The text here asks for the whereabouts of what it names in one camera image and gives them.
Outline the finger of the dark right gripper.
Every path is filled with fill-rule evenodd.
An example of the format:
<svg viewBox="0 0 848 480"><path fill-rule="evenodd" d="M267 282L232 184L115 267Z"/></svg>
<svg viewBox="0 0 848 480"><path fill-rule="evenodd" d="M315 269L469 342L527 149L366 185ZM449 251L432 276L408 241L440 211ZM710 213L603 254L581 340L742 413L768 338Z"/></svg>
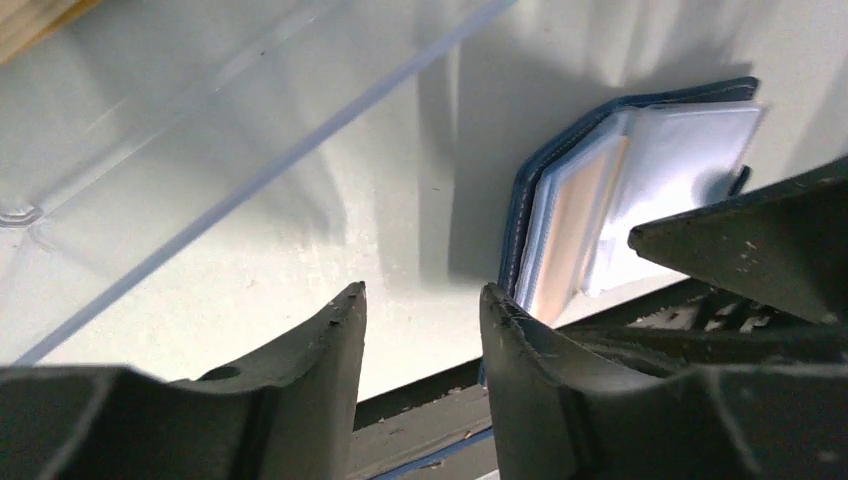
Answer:
<svg viewBox="0 0 848 480"><path fill-rule="evenodd" d="M632 228L643 259L816 324L847 321L847 160Z"/></svg>

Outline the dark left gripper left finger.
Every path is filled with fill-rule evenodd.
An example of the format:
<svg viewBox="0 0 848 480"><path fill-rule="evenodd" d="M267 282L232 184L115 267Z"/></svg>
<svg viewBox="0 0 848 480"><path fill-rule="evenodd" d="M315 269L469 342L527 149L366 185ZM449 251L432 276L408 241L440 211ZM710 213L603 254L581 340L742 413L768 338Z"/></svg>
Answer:
<svg viewBox="0 0 848 480"><path fill-rule="evenodd" d="M124 366L1 372L5 479L341 479L367 319L355 282L196 380Z"/></svg>

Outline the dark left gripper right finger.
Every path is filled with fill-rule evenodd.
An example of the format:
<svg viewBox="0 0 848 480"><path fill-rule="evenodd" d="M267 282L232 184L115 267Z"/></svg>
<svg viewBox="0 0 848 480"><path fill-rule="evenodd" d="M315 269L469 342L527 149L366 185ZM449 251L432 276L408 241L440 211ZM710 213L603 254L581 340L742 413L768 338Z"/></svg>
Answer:
<svg viewBox="0 0 848 480"><path fill-rule="evenodd" d="M498 286L480 333L504 479L843 479L847 331L555 330Z"/></svg>

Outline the blue leather card holder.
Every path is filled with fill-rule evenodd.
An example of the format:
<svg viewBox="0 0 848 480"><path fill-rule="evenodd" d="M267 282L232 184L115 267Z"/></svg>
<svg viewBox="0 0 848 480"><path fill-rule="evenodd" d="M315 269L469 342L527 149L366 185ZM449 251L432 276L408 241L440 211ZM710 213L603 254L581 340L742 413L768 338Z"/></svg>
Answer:
<svg viewBox="0 0 848 480"><path fill-rule="evenodd" d="M629 248L630 230L741 192L750 174L742 159L765 113L755 99L759 86L756 77L744 76L618 97L548 140L514 178L499 286L527 310L557 171L595 142L616 135L627 136L628 143L573 298L660 275L661 267Z"/></svg>

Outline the clear plastic tray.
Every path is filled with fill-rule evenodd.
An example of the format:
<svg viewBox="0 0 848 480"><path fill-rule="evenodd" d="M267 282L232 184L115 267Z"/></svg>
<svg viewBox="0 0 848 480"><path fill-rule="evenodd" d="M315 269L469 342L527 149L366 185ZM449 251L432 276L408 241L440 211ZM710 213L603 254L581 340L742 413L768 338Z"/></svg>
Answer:
<svg viewBox="0 0 848 480"><path fill-rule="evenodd" d="M507 8L105 1L1 68L1 360L32 364Z"/></svg>

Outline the gold card with black stripe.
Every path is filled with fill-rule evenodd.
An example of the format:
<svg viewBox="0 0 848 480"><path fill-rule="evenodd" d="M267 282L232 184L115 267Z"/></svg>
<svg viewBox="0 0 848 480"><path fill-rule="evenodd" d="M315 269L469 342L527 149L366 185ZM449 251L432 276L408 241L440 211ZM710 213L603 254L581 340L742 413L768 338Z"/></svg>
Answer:
<svg viewBox="0 0 848 480"><path fill-rule="evenodd" d="M100 3L100 0L1 0L1 64Z"/></svg>

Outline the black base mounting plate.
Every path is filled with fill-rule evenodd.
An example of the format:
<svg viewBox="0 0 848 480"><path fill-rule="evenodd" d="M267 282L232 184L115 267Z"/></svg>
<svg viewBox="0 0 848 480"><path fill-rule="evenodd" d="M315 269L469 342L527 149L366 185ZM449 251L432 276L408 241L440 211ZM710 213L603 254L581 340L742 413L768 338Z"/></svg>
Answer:
<svg viewBox="0 0 848 480"><path fill-rule="evenodd" d="M684 280L594 314L569 328L765 332L815 324L698 280ZM469 362L360 404L354 424L354 469L365 477L401 472L445 459L491 437L488 387L475 386Z"/></svg>

